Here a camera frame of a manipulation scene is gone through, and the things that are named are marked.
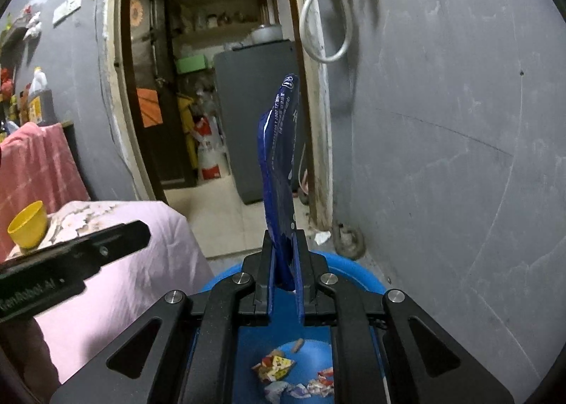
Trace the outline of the left hand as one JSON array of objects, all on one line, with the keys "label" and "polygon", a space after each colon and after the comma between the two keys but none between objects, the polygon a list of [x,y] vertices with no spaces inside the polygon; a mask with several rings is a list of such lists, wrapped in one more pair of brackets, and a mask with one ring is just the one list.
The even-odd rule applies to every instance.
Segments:
[{"label": "left hand", "polygon": [[58,370],[35,319],[1,324],[1,402],[49,403]]}]

